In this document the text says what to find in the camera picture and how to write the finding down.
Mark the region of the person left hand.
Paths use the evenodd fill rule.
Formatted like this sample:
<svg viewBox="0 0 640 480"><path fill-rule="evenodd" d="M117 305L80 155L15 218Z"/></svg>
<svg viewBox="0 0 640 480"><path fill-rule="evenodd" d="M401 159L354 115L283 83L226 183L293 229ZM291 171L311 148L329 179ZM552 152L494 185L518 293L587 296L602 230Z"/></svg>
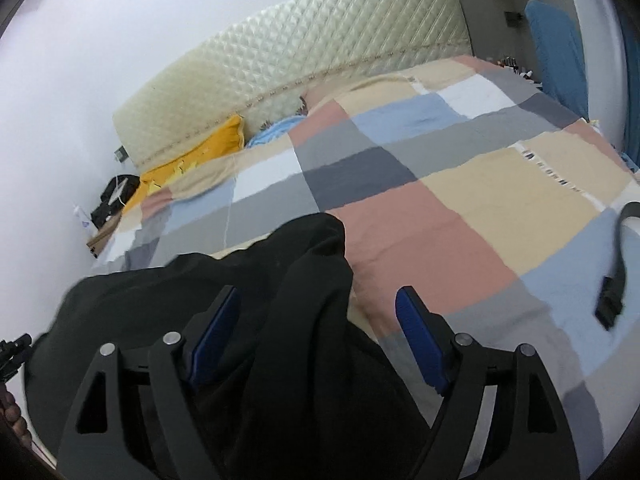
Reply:
<svg viewBox="0 0 640 480"><path fill-rule="evenodd" d="M32 449L32 434L28 429L26 419L17 405L14 395L9 392L5 384L1 385L1 416L9 424L13 433L21 444L29 450Z"/></svg>

